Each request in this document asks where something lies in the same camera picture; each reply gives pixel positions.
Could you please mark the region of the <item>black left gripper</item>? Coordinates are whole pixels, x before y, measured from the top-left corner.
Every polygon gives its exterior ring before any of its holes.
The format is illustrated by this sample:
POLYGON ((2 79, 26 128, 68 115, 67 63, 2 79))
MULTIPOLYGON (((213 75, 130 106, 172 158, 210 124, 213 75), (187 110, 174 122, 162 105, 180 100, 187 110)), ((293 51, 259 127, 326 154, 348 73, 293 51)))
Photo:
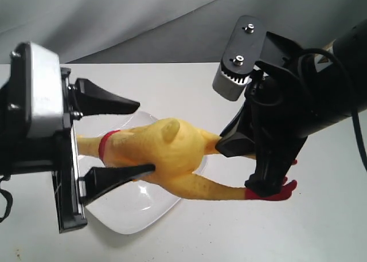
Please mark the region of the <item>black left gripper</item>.
POLYGON ((78 230, 87 225, 83 205, 89 205, 117 187, 155 171, 155 165, 150 163, 129 167, 92 167, 81 179, 85 194, 80 202, 80 173, 73 127, 76 119, 74 108, 83 116, 129 115, 138 110, 140 102, 108 92, 91 80, 83 78, 78 78, 73 85, 72 101, 70 74, 70 68, 61 68, 63 127, 53 137, 56 161, 52 181, 60 233, 78 230))

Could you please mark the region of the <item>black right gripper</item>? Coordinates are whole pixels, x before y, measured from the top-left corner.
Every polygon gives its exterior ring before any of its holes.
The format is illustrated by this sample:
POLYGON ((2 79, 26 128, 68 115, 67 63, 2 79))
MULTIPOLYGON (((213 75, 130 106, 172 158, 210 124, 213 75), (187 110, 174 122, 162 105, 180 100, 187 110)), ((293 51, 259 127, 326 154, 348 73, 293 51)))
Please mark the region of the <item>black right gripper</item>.
POLYGON ((257 195, 281 192, 283 179, 306 142, 321 130, 321 110, 307 79, 315 72, 314 52, 277 34, 243 35, 251 73, 246 101, 223 129, 216 150, 225 157, 255 157, 245 187, 257 195))

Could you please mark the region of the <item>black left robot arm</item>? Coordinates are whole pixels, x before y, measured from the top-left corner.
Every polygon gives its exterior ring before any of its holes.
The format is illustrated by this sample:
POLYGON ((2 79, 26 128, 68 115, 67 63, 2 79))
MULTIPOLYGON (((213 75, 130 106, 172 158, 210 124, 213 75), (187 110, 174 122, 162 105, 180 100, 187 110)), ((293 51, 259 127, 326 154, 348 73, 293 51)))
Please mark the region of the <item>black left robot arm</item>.
POLYGON ((30 76, 11 75, 1 88, 1 178, 50 172, 60 233, 84 228, 85 206, 111 190, 154 172, 152 164, 129 167, 92 167, 80 175, 73 122, 83 116, 127 115, 139 103, 114 95, 88 79, 70 84, 69 68, 57 75, 61 92, 61 125, 50 134, 30 134, 30 76))

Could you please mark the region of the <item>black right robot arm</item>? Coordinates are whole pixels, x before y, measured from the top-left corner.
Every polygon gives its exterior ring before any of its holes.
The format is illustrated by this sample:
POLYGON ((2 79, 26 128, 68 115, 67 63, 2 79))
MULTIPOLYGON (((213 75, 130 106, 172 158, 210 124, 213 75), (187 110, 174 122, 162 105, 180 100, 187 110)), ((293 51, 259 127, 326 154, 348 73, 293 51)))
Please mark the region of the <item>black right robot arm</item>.
POLYGON ((303 48, 241 16, 222 54, 212 87, 244 102, 217 144, 226 157, 254 154, 246 189, 262 199, 282 193, 283 180, 308 136, 351 118, 366 161, 359 113, 366 110, 366 22, 325 48, 303 48))

